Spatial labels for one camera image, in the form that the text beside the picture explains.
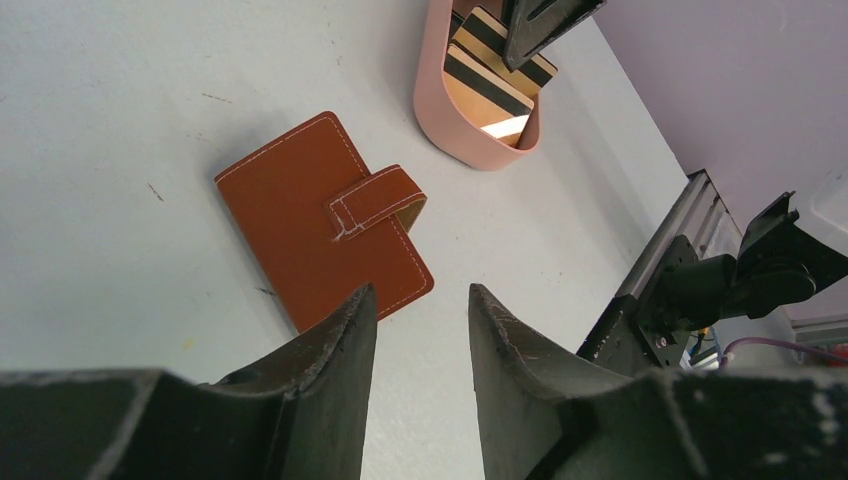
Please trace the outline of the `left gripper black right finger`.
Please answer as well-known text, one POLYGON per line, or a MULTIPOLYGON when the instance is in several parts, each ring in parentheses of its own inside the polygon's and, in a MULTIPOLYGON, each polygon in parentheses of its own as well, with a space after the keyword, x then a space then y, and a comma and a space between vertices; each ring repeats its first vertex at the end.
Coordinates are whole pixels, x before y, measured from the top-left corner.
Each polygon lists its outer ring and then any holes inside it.
POLYGON ((651 369, 590 363, 469 288, 489 479, 843 479, 843 368, 651 369))

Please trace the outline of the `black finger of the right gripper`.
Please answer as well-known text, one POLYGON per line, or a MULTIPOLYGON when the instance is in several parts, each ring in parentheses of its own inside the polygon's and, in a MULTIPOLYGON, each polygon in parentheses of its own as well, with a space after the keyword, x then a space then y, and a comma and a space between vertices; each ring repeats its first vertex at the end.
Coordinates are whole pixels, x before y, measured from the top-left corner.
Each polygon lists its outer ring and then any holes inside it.
POLYGON ((504 1, 501 17, 508 34, 502 60, 510 71, 519 69, 605 4, 605 0, 504 1))

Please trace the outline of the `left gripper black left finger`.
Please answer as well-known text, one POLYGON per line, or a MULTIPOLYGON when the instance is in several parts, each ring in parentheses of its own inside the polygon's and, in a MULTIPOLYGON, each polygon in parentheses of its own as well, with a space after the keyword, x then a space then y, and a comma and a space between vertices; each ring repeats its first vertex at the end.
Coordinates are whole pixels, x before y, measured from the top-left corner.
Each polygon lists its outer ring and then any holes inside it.
POLYGON ((161 369, 8 371, 5 479, 356 479, 377 294, 214 384, 161 369))

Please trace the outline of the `pink oval tray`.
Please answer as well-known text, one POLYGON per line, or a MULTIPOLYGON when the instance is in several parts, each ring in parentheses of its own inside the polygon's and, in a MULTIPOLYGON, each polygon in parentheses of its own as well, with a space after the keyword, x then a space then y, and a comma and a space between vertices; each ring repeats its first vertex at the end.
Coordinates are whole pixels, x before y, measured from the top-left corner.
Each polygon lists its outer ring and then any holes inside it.
POLYGON ((451 1, 430 1, 413 92, 416 120, 440 150, 482 171, 503 169, 532 152, 541 137, 538 99, 516 117, 445 70, 447 65, 472 80, 486 79, 484 68, 449 43, 451 1))

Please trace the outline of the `brown leather card holder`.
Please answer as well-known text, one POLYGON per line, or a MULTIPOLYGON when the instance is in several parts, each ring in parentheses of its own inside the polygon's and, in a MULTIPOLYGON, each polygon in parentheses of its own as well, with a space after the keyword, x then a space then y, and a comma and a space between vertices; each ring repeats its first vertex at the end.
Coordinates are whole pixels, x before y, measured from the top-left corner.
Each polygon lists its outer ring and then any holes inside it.
POLYGON ((371 172, 324 111, 214 179, 298 332, 372 284, 383 319, 434 287, 409 232, 427 201, 398 164, 371 172))

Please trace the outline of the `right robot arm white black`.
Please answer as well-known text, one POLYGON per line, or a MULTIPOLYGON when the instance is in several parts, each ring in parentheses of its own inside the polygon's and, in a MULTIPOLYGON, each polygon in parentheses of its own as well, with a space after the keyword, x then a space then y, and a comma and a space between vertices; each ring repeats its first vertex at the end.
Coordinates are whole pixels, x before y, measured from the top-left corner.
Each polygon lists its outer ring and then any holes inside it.
POLYGON ((813 198, 797 204, 790 192, 749 223, 736 254, 688 261, 670 247, 645 253, 657 266, 639 295, 620 300, 634 337, 660 345, 725 318, 762 318, 847 275, 846 232, 813 198))

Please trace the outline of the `stack of striped credit cards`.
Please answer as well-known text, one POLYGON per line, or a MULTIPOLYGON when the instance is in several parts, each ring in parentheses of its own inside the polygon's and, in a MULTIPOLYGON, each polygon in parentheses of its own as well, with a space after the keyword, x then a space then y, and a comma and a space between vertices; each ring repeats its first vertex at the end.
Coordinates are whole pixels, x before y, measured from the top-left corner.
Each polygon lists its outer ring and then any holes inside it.
POLYGON ((502 60, 507 27, 483 6, 451 13, 443 64, 448 94, 460 113, 498 141, 518 145, 541 89, 558 68, 541 54, 510 71, 502 60))

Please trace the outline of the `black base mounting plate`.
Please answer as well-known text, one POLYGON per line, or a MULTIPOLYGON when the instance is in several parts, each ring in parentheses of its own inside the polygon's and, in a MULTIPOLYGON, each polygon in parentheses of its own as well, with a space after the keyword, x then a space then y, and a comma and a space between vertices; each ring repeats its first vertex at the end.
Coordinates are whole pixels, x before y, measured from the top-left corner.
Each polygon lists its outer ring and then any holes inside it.
POLYGON ((671 331, 657 317, 668 314, 653 298, 659 276, 672 266, 698 261, 695 249, 684 235, 674 237, 658 258, 656 268, 641 283, 637 294, 617 294, 605 308, 577 355, 590 363, 627 377, 650 369, 678 368, 690 339, 686 330, 671 331))

